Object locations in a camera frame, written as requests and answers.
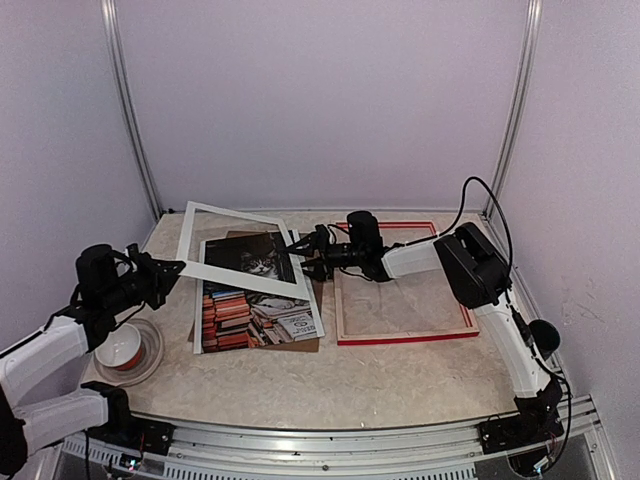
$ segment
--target white picture frame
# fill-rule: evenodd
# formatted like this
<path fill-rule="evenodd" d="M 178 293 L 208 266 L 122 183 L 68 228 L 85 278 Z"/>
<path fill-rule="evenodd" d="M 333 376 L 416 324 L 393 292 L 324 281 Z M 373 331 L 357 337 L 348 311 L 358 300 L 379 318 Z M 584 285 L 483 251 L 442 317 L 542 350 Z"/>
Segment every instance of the white picture frame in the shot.
<path fill-rule="evenodd" d="M 204 203 L 190 201 L 187 203 L 187 209 L 184 214 L 182 230 L 180 231 L 180 240 L 178 242 L 178 252 L 176 254 L 176 260 L 181 260 L 186 264 L 186 267 L 182 272 L 180 272 L 180 275 L 198 280 L 222 283 L 224 285 L 230 285 L 245 290 L 270 293 L 272 295 L 297 298 L 300 300 L 311 300 L 313 295 L 309 293 L 304 273 L 302 271 L 302 266 L 300 265 L 300 260 L 296 255 L 289 256 L 293 267 L 295 283 L 259 277 L 257 275 L 238 272 L 228 268 L 205 265 L 204 262 L 194 262 L 189 260 L 189 248 L 193 237 L 196 210 L 277 226 L 282 238 L 284 239 L 285 245 L 291 245 L 293 243 L 291 235 L 289 235 L 289 230 L 282 219 L 246 212 L 237 212 L 235 210 L 228 210 L 226 208 L 214 207 Z"/>

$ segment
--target marble table surface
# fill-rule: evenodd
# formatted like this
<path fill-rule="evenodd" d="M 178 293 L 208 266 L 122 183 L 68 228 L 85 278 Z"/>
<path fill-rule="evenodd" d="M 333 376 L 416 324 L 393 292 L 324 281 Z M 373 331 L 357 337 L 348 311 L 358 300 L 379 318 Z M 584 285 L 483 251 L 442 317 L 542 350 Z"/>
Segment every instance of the marble table surface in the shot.
<path fill-rule="evenodd" d="M 432 221 L 453 214 L 374 212 L 380 221 Z M 346 212 L 266 212 L 289 228 L 344 221 Z M 175 258 L 182 214 L 164 215 L 145 250 Z M 477 215 L 463 220 L 480 223 Z M 187 337 L 196 281 L 181 278 L 156 312 L 137 318 L 158 326 L 165 354 L 158 370 L 128 387 L 133 411 L 217 424 L 282 429 L 360 429 L 426 425 L 514 409 L 508 372 L 491 338 L 339 347 L 333 287 L 323 289 L 326 336 L 317 353 L 235 350 L 194 355 Z M 90 363 L 83 381 L 99 379 Z"/>

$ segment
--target table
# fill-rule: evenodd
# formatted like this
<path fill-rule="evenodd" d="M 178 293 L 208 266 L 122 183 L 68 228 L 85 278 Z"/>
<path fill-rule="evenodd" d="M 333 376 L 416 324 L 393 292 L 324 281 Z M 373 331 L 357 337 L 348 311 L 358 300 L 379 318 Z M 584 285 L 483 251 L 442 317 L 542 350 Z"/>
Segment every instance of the table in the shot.
<path fill-rule="evenodd" d="M 289 228 L 343 221 L 347 212 L 260 212 Z M 380 221 L 432 221 L 453 214 L 373 212 Z M 182 214 L 167 214 L 145 250 L 175 258 Z M 477 215 L 463 221 L 481 225 Z M 197 422 L 270 429 L 360 429 L 415 426 L 485 417 L 514 409 L 506 366 L 488 335 L 439 342 L 338 347 L 333 288 L 323 289 L 326 336 L 318 353 L 260 349 L 194 355 L 187 337 L 196 281 L 181 278 L 167 304 L 136 315 L 158 326 L 165 355 L 158 370 L 127 388 L 131 409 Z M 83 381 L 98 379 L 90 364 Z"/>

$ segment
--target white bowl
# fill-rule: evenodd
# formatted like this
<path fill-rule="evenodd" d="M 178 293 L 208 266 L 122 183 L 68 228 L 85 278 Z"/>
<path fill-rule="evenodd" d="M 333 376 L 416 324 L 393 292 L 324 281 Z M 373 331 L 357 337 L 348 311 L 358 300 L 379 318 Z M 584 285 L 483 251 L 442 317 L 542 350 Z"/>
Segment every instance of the white bowl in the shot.
<path fill-rule="evenodd" d="M 96 359 L 105 367 L 122 367 L 138 355 L 141 344 L 138 329 L 125 323 L 115 332 L 111 332 L 105 342 L 96 348 Z"/>

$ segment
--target white wall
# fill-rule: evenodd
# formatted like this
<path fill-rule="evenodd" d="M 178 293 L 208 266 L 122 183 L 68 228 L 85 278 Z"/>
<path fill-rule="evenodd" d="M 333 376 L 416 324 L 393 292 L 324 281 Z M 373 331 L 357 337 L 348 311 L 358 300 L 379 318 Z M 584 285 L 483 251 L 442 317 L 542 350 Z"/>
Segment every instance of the white wall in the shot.
<path fill-rule="evenodd" d="M 526 7 L 119 2 L 164 205 L 457 208 L 464 179 L 495 168 Z"/>
<path fill-rule="evenodd" d="M 4 349 L 68 304 L 75 259 L 85 247 L 141 242 L 153 221 L 120 113 L 99 2 L 1 0 L 0 65 Z M 34 398 L 73 388 L 73 373 L 62 372 Z"/>
<path fill-rule="evenodd" d="M 516 261 L 621 465 L 640 468 L 640 4 L 545 2 L 502 198 Z"/>

